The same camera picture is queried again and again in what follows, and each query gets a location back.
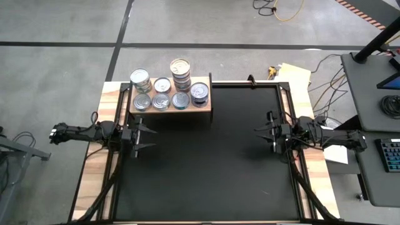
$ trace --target black pole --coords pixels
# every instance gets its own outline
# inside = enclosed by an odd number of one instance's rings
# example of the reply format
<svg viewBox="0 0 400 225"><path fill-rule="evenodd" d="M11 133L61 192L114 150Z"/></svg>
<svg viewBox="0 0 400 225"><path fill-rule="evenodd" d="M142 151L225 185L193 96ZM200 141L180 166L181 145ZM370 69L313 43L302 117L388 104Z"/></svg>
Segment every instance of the black pole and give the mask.
<svg viewBox="0 0 400 225"><path fill-rule="evenodd" d="M386 41L400 30L400 17L393 21L386 29L378 34L367 46L354 56L357 63L365 63L368 56L378 50Z"/></svg>

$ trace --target concrete floor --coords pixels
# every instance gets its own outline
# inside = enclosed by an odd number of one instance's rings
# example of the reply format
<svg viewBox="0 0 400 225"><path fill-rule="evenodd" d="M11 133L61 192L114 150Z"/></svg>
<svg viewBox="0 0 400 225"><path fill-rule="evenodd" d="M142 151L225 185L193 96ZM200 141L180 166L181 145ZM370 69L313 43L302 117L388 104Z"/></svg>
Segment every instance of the concrete floor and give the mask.
<svg viewBox="0 0 400 225"><path fill-rule="evenodd" d="M128 0L27 0L0 2L0 41L115 42ZM281 0L279 14L290 16L298 0ZM365 45L379 30L334 0L307 0L291 22L261 17L251 1L136 0L125 43L235 43ZM12 222L51 224L66 221L84 158L85 142L50 145L54 124L87 125L95 111L113 48L0 47L0 125L13 137L31 131L37 147L52 153L48 162L33 159L17 199ZM214 80L265 79L268 66L289 63L314 70L328 54L346 51L123 48L113 81L146 68L152 77L168 76L174 58L188 59L193 76L212 72ZM312 85L329 81L340 68L332 57L311 76ZM323 90L310 93L314 104ZM328 100L328 95L318 106ZM345 121L355 115L351 94L329 115ZM400 209L357 202L356 176L332 175L342 218L399 224Z"/></svg>

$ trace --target can lid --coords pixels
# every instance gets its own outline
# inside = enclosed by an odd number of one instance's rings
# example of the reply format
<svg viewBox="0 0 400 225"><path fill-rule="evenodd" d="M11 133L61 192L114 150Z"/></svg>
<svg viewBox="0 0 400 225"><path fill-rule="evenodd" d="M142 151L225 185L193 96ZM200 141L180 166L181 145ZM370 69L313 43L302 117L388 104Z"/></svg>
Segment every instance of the can lid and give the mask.
<svg viewBox="0 0 400 225"><path fill-rule="evenodd" d="M162 109L169 106L169 97L167 94L159 93L152 98L152 105L155 108Z"/></svg>
<svg viewBox="0 0 400 225"><path fill-rule="evenodd" d="M172 97L172 103L178 108L184 108L189 105L189 96L185 92L177 92Z"/></svg>
<svg viewBox="0 0 400 225"><path fill-rule="evenodd" d="M131 81L135 84L149 79L149 73L145 69L137 69L131 73Z"/></svg>
<svg viewBox="0 0 400 225"><path fill-rule="evenodd" d="M168 91L170 87L171 87L171 82L169 81L168 78L165 77L158 78L156 82L154 82L154 88L158 92Z"/></svg>
<svg viewBox="0 0 400 225"><path fill-rule="evenodd" d="M208 95L208 86L203 82L194 83L190 93L194 98L205 98Z"/></svg>
<svg viewBox="0 0 400 225"><path fill-rule="evenodd" d="M171 72L176 75L183 75L189 72L190 64L185 59L174 59L169 65Z"/></svg>
<svg viewBox="0 0 400 225"><path fill-rule="evenodd" d="M147 109L151 105L151 98L147 94L138 94L133 99L133 104L135 105L135 108L138 110Z"/></svg>

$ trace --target wooden shelf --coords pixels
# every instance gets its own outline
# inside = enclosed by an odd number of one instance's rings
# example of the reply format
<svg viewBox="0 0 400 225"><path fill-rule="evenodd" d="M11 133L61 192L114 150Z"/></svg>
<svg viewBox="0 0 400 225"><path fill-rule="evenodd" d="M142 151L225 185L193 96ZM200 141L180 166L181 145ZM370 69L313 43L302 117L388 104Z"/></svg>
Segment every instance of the wooden shelf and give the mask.
<svg viewBox="0 0 400 225"><path fill-rule="evenodd" d="M153 99L153 97L157 94L156 90L154 89L154 82L156 81L156 79L158 78L150 78L151 83L153 85L152 90L147 93L151 99ZM150 107L150 109L148 109L147 111L141 112L136 110L136 108L134 107L133 104L133 99L140 93L138 93L136 91L136 89L132 90L132 102L131 102L131 108L130 108L130 112L133 114L146 114L146 113L200 113L200 112L211 112L211 92L210 92L210 79L209 77L191 77L191 81L192 84L197 83L197 82L202 82L204 84L207 84L208 86L208 103L206 106L204 107L196 107L193 106L192 102L189 103L189 106L184 109L184 110L179 110L176 109L173 106L172 103L172 98L174 96L174 94L177 93L175 85L174 85L174 81L171 77L168 77L169 81L171 82L171 91L168 93L169 99L171 101L171 105L169 106L169 108L165 111L158 111L157 109L155 109L153 106Z"/></svg>

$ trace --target keyboard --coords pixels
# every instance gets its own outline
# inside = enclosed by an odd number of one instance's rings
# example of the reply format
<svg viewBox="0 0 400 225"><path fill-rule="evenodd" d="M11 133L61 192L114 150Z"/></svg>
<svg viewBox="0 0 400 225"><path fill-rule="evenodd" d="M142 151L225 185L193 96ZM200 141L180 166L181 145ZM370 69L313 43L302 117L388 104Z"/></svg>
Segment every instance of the keyboard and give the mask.
<svg viewBox="0 0 400 225"><path fill-rule="evenodd" d="M387 173L400 172L400 139L377 139L377 150Z"/></svg>

